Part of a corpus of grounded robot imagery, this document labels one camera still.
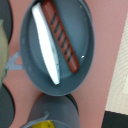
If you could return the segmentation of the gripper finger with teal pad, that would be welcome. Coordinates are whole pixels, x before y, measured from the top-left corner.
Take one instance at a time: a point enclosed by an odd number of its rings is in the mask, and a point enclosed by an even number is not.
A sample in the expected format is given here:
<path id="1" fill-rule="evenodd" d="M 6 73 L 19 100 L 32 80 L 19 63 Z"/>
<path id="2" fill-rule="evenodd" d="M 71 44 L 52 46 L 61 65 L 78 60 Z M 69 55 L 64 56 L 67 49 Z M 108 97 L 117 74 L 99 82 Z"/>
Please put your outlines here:
<path id="1" fill-rule="evenodd" d="M 6 68 L 6 65 L 9 59 L 8 39 L 3 28 L 3 23 L 4 21 L 0 19 L 0 88 L 7 75 L 8 69 Z"/>

